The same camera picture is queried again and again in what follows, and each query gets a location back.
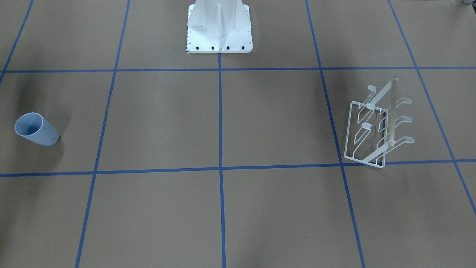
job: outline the white stand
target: white stand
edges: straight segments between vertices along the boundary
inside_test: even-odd
[[[187,26],[189,53],[253,50],[249,7],[241,0],[197,0],[188,7]]]
[[[400,116],[396,118],[396,109],[400,105],[412,103],[412,100],[408,98],[400,98],[396,100],[397,81],[398,79],[393,77],[378,93],[376,91],[376,86],[368,86],[368,89],[371,91],[371,93],[367,99],[363,103],[353,101],[350,104],[349,119],[347,123],[346,148],[344,151],[345,158],[364,163],[366,165],[382,168],[385,166],[385,154],[388,154],[404,143],[412,144],[415,142],[413,138],[407,136],[395,141],[395,129],[403,122],[412,122],[412,119],[408,116]],[[377,102],[390,90],[390,107],[387,109],[376,107]],[[358,128],[355,134],[350,135],[353,108],[358,111],[356,123],[357,127],[360,126],[360,128]],[[373,117],[376,111],[378,112],[378,116],[382,117],[382,119],[378,121],[378,126],[375,125],[375,127],[373,127],[368,121],[371,117]],[[356,153],[359,152],[359,150],[362,151],[363,148],[361,145],[366,141],[371,132],[374,132],[375,134],[381,134],[383,137],[374,143],[371,153],[368,153],[368,151],[364,150],[366,152],[364,156],[357,157]]]

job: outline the gray floor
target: gray floor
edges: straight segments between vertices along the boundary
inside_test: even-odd
[[[475,266],[470,6],[246,0],[253,52],[191,55],[192,3],[0,1],[0,267]],[[393,75],[415,144],[343,158]]]

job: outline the plastic cup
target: plastic cup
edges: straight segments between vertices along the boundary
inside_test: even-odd
[[[22,115],[15,123],[15,132],[27,140],[44,146],[51,146],[60,138],[56,129],[39,113]]]

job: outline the blue cup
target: blue cup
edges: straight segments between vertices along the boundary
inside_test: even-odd
[[[15,132],[27,140],[44,146],[51,146],[60,138],[56,129],[39,113],[22,115],[15,123]]]

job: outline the white rack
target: white rack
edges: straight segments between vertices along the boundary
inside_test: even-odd
[[[241,0],[197,0],[188,7],[188,53],[253,50],[249,7]]]
[[[363,103],[352,101],[347,123],[345,158],[382,168],[385,166],[386,154],[402,144],[415,142],[413,138],[407,136],[395,140],[395,129],[402,123],[412,122],[412,119],[408,116],[397,118],[397,108],[402,104],[412,103],[412,100],[408,98],[397,100],[397,82],[398,78],[394,76],[378,93],[377,87],[370,85],[368,86],[370,95]],[[387,109],[377,107],[377,102],[389,91],[391,91],[390,107]],[[357,113],[357,118],[354,118],[356,122],[351,124],[353,111]],[[373,117],[376,118],[372,121],[375,122],[374,125],[369,123]],[[374,137],[373,139],[367,139],[371,133],[374,133],[377,139]],[[364,148],[363,144],[371,144],[372,148],[370,150]]]

